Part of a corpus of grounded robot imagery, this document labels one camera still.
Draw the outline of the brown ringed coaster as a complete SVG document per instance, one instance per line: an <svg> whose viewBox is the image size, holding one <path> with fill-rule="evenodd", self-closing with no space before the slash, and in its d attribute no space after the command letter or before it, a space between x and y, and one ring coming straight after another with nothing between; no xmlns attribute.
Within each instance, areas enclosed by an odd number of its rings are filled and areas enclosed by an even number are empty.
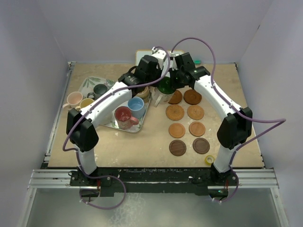
<svg viewBox="0 0 303 227"><path fill-rule="evenodd" d="M182 98L182 93L179 90L176 90L171 99L169 100L169 104L176 105L182 101Z"/></svg>
<svg viewBox="0 0 303 227"><path fill-rule="evenodd" d="M202 96L193 89L187 90L183 96L186 103L190 105L197 105L201 102Z"/></svg>

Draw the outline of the green mug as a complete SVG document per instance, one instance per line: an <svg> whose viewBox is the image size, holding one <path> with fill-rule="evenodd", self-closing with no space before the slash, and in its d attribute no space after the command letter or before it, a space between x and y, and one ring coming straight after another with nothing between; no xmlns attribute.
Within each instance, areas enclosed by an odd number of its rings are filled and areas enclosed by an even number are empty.
<svg viewBox="0 0 303 227"><path fill-rule="evenodd" d="M158 105L168 103L175 91L176 89L171 86L170 77L164 77L151 92L153 105L157 107Z"/></svg>

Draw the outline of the tan brown mug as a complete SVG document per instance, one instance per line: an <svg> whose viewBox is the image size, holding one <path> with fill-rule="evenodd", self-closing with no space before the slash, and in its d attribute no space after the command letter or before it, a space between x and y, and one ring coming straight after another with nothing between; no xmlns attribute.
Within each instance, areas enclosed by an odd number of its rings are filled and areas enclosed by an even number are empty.
<svg viewBox="0 0 303 227"><path fill-rule="evenodd" d="M140 97L141 99L146 99L149 96L149 87L145 87L144 90L142 92L139 92L137 94L137 97Z"/></svg>

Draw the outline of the woven rattan coaster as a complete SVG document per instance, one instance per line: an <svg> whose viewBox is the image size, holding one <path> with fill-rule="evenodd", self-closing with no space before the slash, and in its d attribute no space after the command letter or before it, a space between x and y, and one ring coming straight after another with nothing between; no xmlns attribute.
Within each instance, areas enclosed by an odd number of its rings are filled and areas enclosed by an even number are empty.
<svg viewBox="0 0 303 227"><path fill-rule="evenodd" d="M181 120L185 115L184 109L180 105L170 105L166 108L166 116L173 121Z"/></svg>
<svg viewBox="0 0 303 227"><path fill-rule="evenodd" d="M193 120L201 120L204 117L205 111L199 105L191 105L187 109L187 114Z"/></svg>

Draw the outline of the light blue mug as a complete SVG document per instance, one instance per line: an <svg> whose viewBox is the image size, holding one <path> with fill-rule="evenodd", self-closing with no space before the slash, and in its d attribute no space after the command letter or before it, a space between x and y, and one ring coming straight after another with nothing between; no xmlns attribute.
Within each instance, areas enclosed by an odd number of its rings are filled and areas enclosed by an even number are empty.
<svg viewBox="0 0 303 227"><path fill-rule="evenodd" d="M127 103L128 108L131 110L132 116L140 119L145 114L144 101L140 97L133 97Z"/></svg>

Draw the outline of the orange wooden coaster front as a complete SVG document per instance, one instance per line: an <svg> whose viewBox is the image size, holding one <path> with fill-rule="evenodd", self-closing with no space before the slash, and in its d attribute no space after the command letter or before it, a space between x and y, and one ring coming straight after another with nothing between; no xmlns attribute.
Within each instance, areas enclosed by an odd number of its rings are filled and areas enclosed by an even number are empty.
<svg viewBox="0 0 303 227"><path fill-rule="evenodd" d="M174 138L182 138L185 132L185 127L180 123L173 123L169 126L169 134Z"/></svg>

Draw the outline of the orange wooden coaster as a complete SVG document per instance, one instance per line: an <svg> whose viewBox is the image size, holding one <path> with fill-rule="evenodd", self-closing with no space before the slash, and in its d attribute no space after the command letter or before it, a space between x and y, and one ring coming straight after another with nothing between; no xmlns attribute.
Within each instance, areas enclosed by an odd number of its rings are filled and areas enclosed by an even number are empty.
<svg viewBox="0 0 303 227"><path fill-rule="evenodd" d="M189 132L196 137L201 137L205 134L206 128L201 122L192 122L189 125Z"/></svg>
<svg viewBox="0 0 303 227"><path fill-rule="evenodd" d="M169 126L169 134L174 138L182 138L185 132L185 127L180 123L173 123Z"/></svg>

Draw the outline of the red pink mug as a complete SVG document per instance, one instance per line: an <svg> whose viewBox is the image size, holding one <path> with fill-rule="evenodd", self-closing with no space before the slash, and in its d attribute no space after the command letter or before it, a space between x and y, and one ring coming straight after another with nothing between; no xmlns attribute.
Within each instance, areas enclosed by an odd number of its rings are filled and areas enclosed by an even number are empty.
<svg viewBox="0 0 303 227"><path fill-rule="evenodd" d="M131 110L126 106L118 107L114 113L118 127L122 130L130 129L139 124L139 120L132 116Z"/></svg>

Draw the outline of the dark walnut coaster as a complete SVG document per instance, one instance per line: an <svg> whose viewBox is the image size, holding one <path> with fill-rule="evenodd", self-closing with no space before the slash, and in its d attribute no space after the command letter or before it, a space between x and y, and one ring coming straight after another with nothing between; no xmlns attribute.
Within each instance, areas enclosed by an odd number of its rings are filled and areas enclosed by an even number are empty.
<svg viewBox="0 0 303 227"><path fill-rule="evenodd" d="M174 156L177 157L182 156L185 154L186 150L187 150L186 144L181 140L173 140L169 144L169 151Z"/></svg>
<svg viewBox="0 0 303 227"><path fill-rule="evenodd" d="M193 141L193 149L198 154L206 154L210 150L210 144L204 138L197 138Z"/></svg>

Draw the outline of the yellow mug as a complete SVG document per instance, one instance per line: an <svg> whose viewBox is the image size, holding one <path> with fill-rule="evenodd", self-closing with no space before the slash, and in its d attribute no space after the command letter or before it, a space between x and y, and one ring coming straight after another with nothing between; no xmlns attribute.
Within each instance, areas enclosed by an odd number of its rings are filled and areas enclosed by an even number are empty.
<svg viewBox="0 0 303 227"><path fill-rule="evenodd" d="M80 110L82 108L85 108L87 106L89 106L90 104L92 104L94 102L94 100L92 98L85 98L83 99L78 106L75 107L76 110Z"/></svg>

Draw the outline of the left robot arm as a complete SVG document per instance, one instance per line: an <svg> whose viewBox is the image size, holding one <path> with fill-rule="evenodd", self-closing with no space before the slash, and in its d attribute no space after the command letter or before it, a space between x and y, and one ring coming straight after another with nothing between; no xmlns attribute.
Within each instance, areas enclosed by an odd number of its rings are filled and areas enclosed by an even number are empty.
<svg viewBox="0 0 303 227"><path fill-rule="evenodd" d="M133 66L100 98L80 110L71 109L67 115L67 138L63 151L70 141L74 147L78 162L77 172L86 185L93 185L102 178L117 179L113 175L98 175L98 167L94 158L94 148L99 137L96 128L104 118L117 109L122 103L129 101L147 86L158 85L170 69L170 54L157 51L141 58L139 65Z"/></svg>

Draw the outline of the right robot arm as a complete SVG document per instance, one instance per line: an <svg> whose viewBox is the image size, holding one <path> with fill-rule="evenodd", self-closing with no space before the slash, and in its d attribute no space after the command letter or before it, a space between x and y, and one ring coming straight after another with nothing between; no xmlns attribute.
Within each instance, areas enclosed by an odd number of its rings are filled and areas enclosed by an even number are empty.
<svg viewBox="0 0 303 227"><path fill-rule="evenodd" d="M217 158L211 164L210 178L216 185L223 184L231 173L231 163L236 149L244 144L252 133L252 117L249 107L242 108L232 101L215 82L211 73L204 67L196 67L190 53L170 53L169 68L171 86L183 88L189 86L204 97L219 115L222 123L217 132L220 143Z"/></svg>

